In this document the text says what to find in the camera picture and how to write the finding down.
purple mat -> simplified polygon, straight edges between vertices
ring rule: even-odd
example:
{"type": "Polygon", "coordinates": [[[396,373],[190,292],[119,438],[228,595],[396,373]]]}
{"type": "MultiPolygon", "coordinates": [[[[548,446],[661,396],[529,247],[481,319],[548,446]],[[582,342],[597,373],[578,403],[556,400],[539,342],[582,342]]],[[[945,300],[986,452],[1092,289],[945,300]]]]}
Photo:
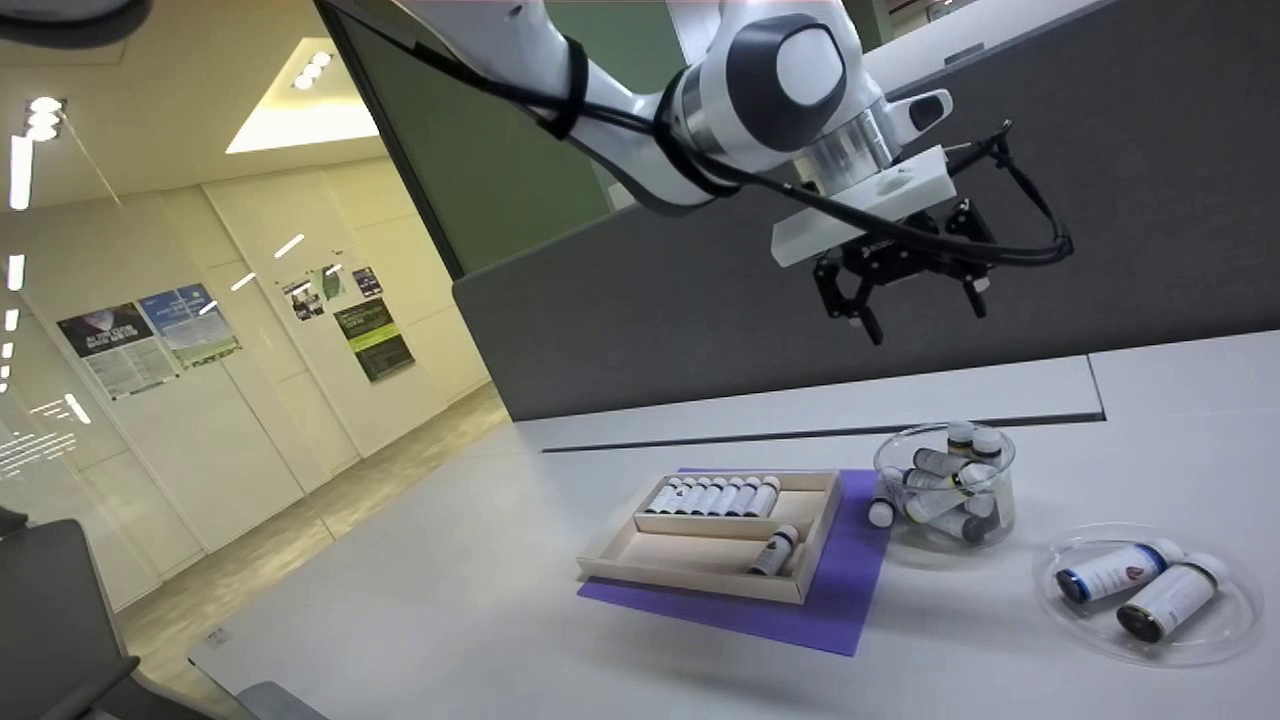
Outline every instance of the purple mat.
{"type": "Polygon", "coordinates": [[[864,523],[869,497],[878,497],[878,471],[839,471],[831,538],[823,545],[805,605],[761,605],[741,595],[701,595],[612,580],[587,580],[578,595],[853,657],[884,560],[884,531],[871,531],[864,523]]]}

floor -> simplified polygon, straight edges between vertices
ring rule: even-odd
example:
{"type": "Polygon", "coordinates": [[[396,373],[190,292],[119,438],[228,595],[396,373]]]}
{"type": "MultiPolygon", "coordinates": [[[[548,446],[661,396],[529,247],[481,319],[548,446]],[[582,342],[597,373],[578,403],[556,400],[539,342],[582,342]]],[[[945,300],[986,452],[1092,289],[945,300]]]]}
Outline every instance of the floor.
{"type": "Polygon", "coordinates": [[[492,387],[454,403],[443,418],[125,607],[116,622],[128,651],[143,662],[143,677],[168,697],[212,715],[245,715],[228,693],[190,664],[190,651],[237,615],[245,599],[321,557],[399,493],[426,484],[449,457],[505,426],[509,414],[492,387]]]}

wooden tray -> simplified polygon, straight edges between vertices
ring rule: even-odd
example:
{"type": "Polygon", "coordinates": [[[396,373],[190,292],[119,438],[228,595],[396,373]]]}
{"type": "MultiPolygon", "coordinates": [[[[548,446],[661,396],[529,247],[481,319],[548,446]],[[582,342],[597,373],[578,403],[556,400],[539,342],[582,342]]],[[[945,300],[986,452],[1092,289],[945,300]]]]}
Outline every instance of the wooden tray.
{"type": "Polygon", "coordinates": [[[781,479],[774,518],[648,518],[638,512],[582,557],[586,576],[661,583],[713,595],[805,605],[823,557],[839,471],[768,471],[781,479]],[[798,523],[800,545],[781,576],[752,576],[776,523],[798,523]]]}

ceiling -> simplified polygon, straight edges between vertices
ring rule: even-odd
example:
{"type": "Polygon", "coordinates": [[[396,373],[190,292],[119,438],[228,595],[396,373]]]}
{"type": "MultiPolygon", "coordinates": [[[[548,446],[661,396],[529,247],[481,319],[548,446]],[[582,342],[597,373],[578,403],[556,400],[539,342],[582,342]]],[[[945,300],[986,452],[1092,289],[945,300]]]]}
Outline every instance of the ceiling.
{"type": "MultiPolygon", "coordinates": [[[[228,156],[305,36],[326,36],[312,0],[154,0],[125,45],[64,54],[0,39],[0,131],[25,131],[32,97],[64,97],[76,128],[35,146],[32,213],[384,156],[380,141],[228,156]]],[[[326,91],[358,97],[346,73],[326,91]]]]}

cable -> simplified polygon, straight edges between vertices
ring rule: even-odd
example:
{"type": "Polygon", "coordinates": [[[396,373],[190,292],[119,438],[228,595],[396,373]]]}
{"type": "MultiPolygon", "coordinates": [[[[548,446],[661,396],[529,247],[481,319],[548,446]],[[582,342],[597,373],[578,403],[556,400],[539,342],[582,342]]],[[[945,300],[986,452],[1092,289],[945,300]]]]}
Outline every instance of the cable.
{"type": "MultiPolygon", "coordinates": [[[[358,22],[359,29],[370,29],[373,36],[389,39],[393,48],[409,54],[414,60],[475,89],[475,91],[489,91],[489,97],[501,97],[501,100],[511,100],[511,104],[526,104],[526,107],[539,107],[539,113],[554,113],[556,124],[565,124],[565,113],[573,116],[593,116],[601,124],[612,124],[612,128],[629,128],[629,131],[640,131],[640,138],[661,138],[655,122],[643,122],[643,116],[631,116],[631,113],[619,113],[619,107],[606,107],[606,104],[593,104],[593,100],[565,100],[565,97],[548,97],[548,91],[532,91],[532,89],[519,89],[519,86],[505,86],[505,80],[492,80],[492,78],[481,78],[472,73],[464,60],[456,55],[443,55],[430,45],[403,45],[396,36],[389,36],[384,29],[346,11],[347,22],[358,22]]],[[[1032,186],[1030,173],[1017,170],[1012,151],[1008,151],[1008,124],[990,138],[990,141],[977,141],[964,149],[960,159],[947,163],[952,178],[960,178],[964,170],[971,170],[977,159],[996,159],[996,170],[1008,170],[1008,178],[1024,187],[1024,198],[1042,207],[1042,217],[1047,220],[1051,227],[1051,240],[1042,244],[1042,247],[1017,247],[1017,244],[980,244],[980,240],[964,240],[964,236],[945,236],[945,234],[926,234],[926,227],[914,227],[914,223],[896,223],[896,220],[884,220],[884,217],[871,217],[871,213],[862,213],[853,204],[837,204],[820,191],[808,191],[808,187],[798,187],[798,186],[781,186],[774,178],[761,178],[761,173],[745,173],[736,163],[723,163],[707,151],[696,151],[696,149],[676,149],[684,151],[684,159],[694,159],[696,170],[707,170],[713,178],[723,178],[734,186],[755,186],[755,187],[768,187],[776,198],[788,198],[788,201],[800,201],[839,223],[853,223],[862,227],[864,236],[853,240],[853,244],[904,244],[904,247],[921,247],[921,252],[952,252],[952,258],[964,258],[964,259],[986,259],[986,264],[1017,264],[1017,269],[1045,269],[1045,264],[1057,264],[1063,258],[1075,252],[1075,240],[1072,234],[1051,217],[1047,201],[1042,198],[1042,187],[1032,186]]]]}

